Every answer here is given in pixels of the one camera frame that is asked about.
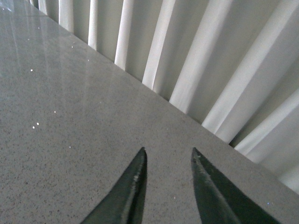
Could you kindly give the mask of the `left gripper dark left finger view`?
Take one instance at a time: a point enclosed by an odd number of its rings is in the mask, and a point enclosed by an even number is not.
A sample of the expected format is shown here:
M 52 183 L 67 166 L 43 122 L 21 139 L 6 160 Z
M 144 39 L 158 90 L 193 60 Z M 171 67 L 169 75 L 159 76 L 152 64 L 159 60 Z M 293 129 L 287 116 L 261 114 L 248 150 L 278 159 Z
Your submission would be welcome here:
M 147 185 L 147 154 L 142 147 L 83 224 L 140 224 Z

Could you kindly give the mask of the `left gripper dark right finger view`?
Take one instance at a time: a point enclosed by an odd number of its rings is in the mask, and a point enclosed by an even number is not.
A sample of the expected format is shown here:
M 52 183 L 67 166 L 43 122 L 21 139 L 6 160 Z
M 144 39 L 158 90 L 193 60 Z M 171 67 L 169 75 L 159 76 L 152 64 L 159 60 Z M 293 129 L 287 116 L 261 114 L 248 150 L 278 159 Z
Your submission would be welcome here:
M 278 224 L 195 147 L 191 167 L 193 187 L 203 224 Z

